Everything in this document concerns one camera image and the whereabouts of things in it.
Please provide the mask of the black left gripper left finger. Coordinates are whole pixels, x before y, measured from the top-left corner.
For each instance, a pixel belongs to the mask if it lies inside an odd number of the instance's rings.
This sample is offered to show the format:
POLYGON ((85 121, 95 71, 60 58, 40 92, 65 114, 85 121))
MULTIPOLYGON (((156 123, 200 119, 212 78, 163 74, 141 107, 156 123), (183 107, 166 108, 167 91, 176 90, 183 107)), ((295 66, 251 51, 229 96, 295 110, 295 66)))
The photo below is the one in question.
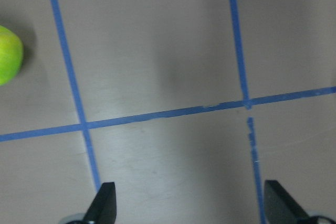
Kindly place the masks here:
POLYGON ((117 218, 117 199, 114 182, 103 183, 84 215, 83 223, 114 224, 117 218))

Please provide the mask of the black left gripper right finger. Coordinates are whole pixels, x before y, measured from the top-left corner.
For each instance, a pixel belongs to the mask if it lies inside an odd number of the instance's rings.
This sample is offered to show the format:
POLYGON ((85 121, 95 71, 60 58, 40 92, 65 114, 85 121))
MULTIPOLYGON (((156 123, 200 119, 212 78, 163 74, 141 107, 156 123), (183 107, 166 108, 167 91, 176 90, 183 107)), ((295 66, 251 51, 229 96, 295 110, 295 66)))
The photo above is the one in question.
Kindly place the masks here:
POLYGON ((264 182, 264 211, 268 223, 312 223, 311 217, 277 180, 264 182))

